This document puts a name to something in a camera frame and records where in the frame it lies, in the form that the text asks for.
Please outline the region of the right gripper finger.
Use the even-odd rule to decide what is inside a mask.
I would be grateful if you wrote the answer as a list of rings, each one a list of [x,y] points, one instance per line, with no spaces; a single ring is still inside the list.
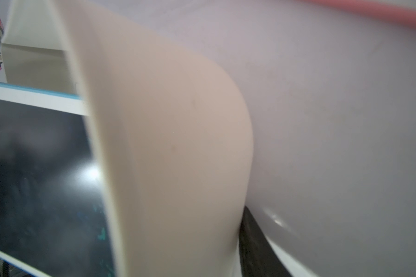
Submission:
[[[239,258],[243,277],[292,277],[248,207],[243,210],[239,229]]]

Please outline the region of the cream plastic storage box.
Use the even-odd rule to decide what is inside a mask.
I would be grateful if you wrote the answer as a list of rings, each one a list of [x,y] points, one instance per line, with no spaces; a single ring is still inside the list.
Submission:
[[[91,1],[12,1],[2,42],[65,53],[118,276],[232,276],[253,129],[225,70]]]

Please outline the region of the blue writing tablet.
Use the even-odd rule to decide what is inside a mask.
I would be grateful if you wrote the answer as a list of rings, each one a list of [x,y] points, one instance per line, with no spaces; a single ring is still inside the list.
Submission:
[[[38,277],[113,277],[79,96],[0,83],[0,257]]]

